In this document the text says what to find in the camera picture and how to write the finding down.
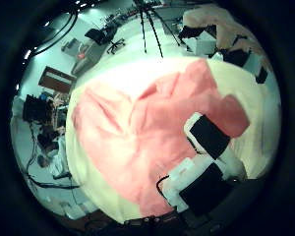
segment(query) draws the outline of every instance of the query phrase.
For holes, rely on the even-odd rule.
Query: chair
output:
[[[85,36],[94,40],[98,45],[103,45],[106,44],[108,42],[111,43],[111,46],[107,49],[107,53],[112,53],[115,54],[116,50],[120,47],[120,46],[124,46],[125,44],[125,39],[121,38],[116,42],[113,42],[112,39],[114,37],[114,35],[117,32],[117,28],[115,27],[108,27],[105,29],[90,29]]]

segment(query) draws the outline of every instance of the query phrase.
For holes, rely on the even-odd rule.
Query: electronics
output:
[[[27,95],[23,108],[24,121],[46,123],[51,120],[51,106],[44,100]]]
[[[186,157],[168,172],[162,194],[177,212],[189,209],[200,216],[228,195],[232,186],[226,180],[244,180],[246,171],[228,146],[230,137],[205,115],[194,113],[185,123],[184,132],[198,154]]]

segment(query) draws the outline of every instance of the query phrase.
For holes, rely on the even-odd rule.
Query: black device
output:
[[[32,95],[27,95],[27,99],[23,108],[23,120],[39,123],[46,123],[51,120],[52,108],[51,105]]]
[[[196,152],[199,152],[197,147],[202,147],[214,159],[217,159],[226,150],[230,142],[230,137],[219,130],[205,115],[195,122],[190,129],[190,134],[197,141],[197,144],[194,144],[187,134],[187,139]]]

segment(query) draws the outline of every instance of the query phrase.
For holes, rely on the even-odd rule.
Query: wooden cabinet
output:
[[[39,85],[48,89],[54,89],[63,93],[69,93],[76,78],[61,71],[46,67],[39,80]]]

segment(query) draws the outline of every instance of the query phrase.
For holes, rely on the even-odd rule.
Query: metal stand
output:
[[[170,33],[174,37],[175,41],[177,42],[177,45],[180,46],[180,43],[178,42],[177,38],[175,37],[173,31],[170,29],[170,27],[167,25],[167,23],[155,12],[155,10],[151,7],[151,5],[145,3],[143,0],[134,0],[134,2],[137,5],[139,13],[140,13],[142,31],[143,31],[144,42],[145,42],[145,53],[147,53],[147,42],[146,42],[146,32],[145,32],[145,23],[144,23],[144,13],[146,13],[146,15],[147,15],[147,19],[149,21],[149,24],[151,25],[151,28],[153,30],[153,33],[154,33],[156,41],[157,41],[160,56],[163,58],[161,45],[160,45],[158,35],[157,35],[155,27],[154,27],[153,19],[151,18],[149,11],[153,12],[154,15],[160,19],[160,21],[166,26],[166,28],[170,31]]]

